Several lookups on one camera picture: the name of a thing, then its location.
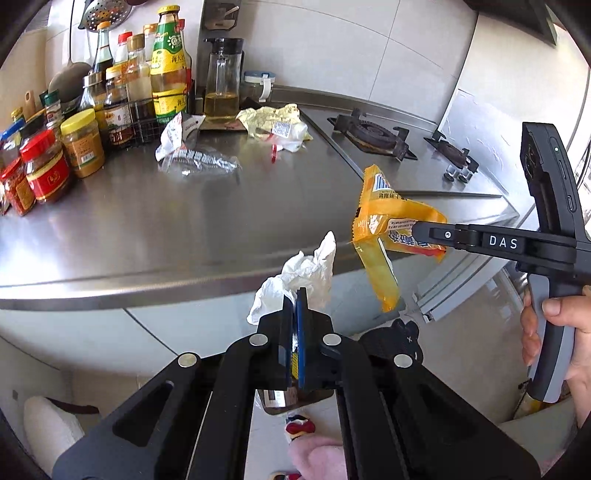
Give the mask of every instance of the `white tissue paper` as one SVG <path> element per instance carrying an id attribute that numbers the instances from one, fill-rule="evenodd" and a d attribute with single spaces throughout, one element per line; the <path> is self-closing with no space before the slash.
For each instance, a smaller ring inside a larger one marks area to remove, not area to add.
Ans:
<path id="1" fill-rule="evenodd" d="M 300 287 L 306 288 L 310 310 L 324 312 L 330 300 L 332 266 L 335 261 L 336 241 L 333 232 L 328 232 L 314 255 L 304 255 L 300 251 L 283 265 L 281 274 L 265 280 L 255 295 L 248 323 L 258 325 L 263 315 L 283 308 L 283 297 L 296 303 L 296 293 Z"/>

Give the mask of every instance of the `gas stove burner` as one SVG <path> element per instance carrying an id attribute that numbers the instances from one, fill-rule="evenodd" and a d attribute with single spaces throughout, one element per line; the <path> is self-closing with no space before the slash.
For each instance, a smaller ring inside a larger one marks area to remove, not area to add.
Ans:
<path id="1" fill-rule="evenodd" d="M 424 139 L 452 163 L 443 174 L 443 178 L 448 181 L 458 179 L 468 183 L 478 170 L 478 162 L 468 155 L 470 150 L 464 148 L 460 151 L 448 141 L 441 140 L 442 137 L 446 136 L 435 130 L 432 138 L 424 137 Z"/>
<path id="2" fill-rule="evenodd" d="M 393 130 L 396 130 L 396 134 L 381 125 L 360 120 L 360 116 L 366 114 L 356 108 L 351 115 L 339 115 L 328 120 L 335 126 L 335 131 L 344 133 L 363 152 L 388 155 L 399 161 L 404 158 L 417 160 L 417 156 L 408 149 L 405 142 L 407 128 L 395 127 Z"/>

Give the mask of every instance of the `barcode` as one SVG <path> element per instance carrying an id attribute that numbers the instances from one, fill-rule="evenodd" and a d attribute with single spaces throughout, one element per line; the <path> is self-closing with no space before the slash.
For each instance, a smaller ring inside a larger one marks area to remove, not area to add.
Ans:
<path id="1" fill-rule="evenodd" d="M 273 135 L 277 135 L 278 137 L 289 138 L 291 131 L 291 124 L 287 124 L 285 122 L 275 122 L 273 128 L 271 129 L 271 133 Z"/>
<path id="2" fill-rule="evenodd" d="M 378 190 L 392 190 L 388 181 L 381 174 L 376 173 L 374 177 L 374 192 Z"/>
<path id="3" fill-rule="evenodd" d="M 87 153 L 86 155 L 82 155 L 80 158 L 80 163 L 86 163 L 86 162 L 92 160 L 94 157 L 95 157 L 94 152 L 90 152 L 90 153 Z"/>

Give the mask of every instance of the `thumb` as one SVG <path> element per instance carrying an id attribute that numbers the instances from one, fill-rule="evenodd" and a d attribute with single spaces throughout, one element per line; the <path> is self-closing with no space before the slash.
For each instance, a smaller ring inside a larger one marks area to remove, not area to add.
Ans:
<path id="1" fill-rule="evenodd" d="M 569 325 L 591 333 L 591 297 L 573 296 L 542 302 L 546 319 L 554 325 Z"/>

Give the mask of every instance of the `red lid jar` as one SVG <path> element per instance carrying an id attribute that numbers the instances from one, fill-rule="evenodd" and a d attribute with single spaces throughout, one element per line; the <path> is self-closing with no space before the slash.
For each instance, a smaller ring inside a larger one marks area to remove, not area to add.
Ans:
<path id="1" fill-rule="evenodd" d="M 4 192 L 12 208 L 20 215 L 26 215 L 35 205 L 35 195 L 25 175 L 25 167 L 20 158 L 14 160 L 0 175 Z"/>
<path id="2" fill-rule="evenodd" d="M 31 190 L 39 203 L 52 203 L 70 184 L 70 166 L 53 131 L 42 130 L 21 146 L 21 158 Z"/>

